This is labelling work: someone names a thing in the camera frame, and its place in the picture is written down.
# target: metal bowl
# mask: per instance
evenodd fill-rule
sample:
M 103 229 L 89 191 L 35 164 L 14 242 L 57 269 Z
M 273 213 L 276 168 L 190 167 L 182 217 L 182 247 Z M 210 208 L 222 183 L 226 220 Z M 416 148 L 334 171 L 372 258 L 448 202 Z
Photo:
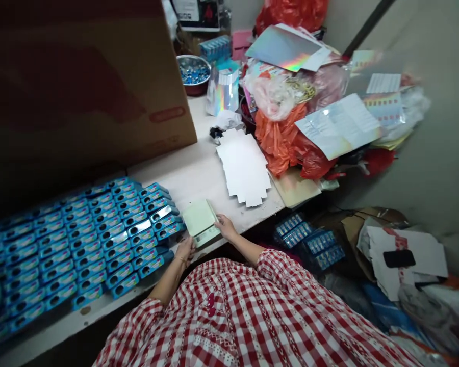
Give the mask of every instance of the metal bowl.
M 179 66 L 182 66 L 182 67 L 187 67 L 187 66 L 203 67 L 205 66 L 209 69 L 208 77 L 202 82 L 199 82 L 197 84 L 184 84 L 185 94 L 187 94 L 188 96 L 196 97 L 196 96 L 200 96 L 206 93 L 208 89 L 209 78 L 211 77 L 211 65 L 209 65 L 209 63 L 203 58 L 199 56 L 194 56 L 194 55 L 177 56 L 177 63 Z

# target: cardboard box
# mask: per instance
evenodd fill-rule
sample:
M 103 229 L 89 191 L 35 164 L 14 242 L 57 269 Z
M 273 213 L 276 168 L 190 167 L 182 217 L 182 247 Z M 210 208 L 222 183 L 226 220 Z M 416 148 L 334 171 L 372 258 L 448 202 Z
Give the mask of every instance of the cardboard box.
M 0 212 L 197 141 L 160 0 L 0 0 Z

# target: red checkered dress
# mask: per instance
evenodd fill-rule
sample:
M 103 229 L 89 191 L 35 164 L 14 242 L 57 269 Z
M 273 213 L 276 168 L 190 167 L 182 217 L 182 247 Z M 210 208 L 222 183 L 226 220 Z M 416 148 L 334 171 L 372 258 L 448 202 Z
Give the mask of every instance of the red checkered dress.
M 147 298 L 95 366 L 420 365 L 284 253 L 198 266 L 167 307 Z

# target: blue stacked boxes on floor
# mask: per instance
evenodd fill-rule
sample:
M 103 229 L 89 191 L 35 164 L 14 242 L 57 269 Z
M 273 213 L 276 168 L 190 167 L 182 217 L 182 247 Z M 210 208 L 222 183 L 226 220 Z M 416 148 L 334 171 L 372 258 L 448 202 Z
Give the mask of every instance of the blue stacked boxes on floor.
M 72 300 L 117 299 L 174 255 L 186 227 L 168 190 L 128 177 L 0 222 L 0 343 Z

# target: white table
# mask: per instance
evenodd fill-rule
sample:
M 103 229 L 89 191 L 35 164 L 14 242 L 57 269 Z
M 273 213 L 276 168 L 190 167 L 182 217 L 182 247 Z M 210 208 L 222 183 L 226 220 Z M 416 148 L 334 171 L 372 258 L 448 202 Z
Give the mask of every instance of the white table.
M 168 188 L 181 211 L 195 200 L 208 199 L 215 212 L 231 218 L 236 230 L 243 233 L 274 215 L 285 205 L 273 184 L 267 191 L 268 197 L 257 207 L 247 208 L 244 203 L 238 203 L 236 196 L 228 196 L 222 164 L 216 154 L 216 146 L 209 137 L 209 128 L 215 117 L 208 116 L 204 106 L 205 96 L 189 98 L 197 143 L 134 166 L 128 173 L 143 186 L 159 182 Z M 213 251 L 225 242 L 221 239 L 203 247 L 194 260 L 201 253 Z M 26 364 L 147 291 L 158 280 L 156 276 L 148 276 L 135 289 L 117 300 L 113 300 L 110 294 L 103 295 L 88 305 L 91 309 L 87 314 L 72 312 L 53 324 L 44 325 L 32 336 L 26 335 L 22 340 L 19 338 L 15 347 L 0 357 L 0 367 L 19 367 Z

